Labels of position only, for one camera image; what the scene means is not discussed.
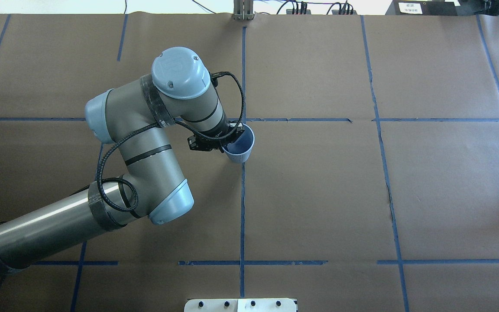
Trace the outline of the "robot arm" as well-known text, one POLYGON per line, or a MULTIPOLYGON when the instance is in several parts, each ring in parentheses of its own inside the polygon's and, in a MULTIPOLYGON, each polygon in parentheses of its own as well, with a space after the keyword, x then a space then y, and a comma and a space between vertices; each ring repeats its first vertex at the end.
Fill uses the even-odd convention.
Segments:
POLYGON ((164 50, 148 75, 89 100, 86 122, 110 145, 94 181, 56 203, 0 222, 0 278, 136 219, 165 224, 185 215, 194 198, 165 128, 189 130, 190 150, 225 152, 244 133, 245 106, 237 77, 210 73, 186 47, 164 50))

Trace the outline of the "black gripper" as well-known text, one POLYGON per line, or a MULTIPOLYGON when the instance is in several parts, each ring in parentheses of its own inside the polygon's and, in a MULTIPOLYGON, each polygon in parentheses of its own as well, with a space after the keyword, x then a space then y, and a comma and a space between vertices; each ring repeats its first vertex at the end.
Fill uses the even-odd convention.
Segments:
POLYGON ((228 123, 227 134, 230 133, 226 138, 221 140, 210 140, 200 136, 200 134, 194 133, 192 136, 188 137, 188 147, 193 151, 204 151, 210 152, 212 150, 220 150, 224 152, 228 144, 232 144, 238 140, 242 135, 242 123, 228 123))

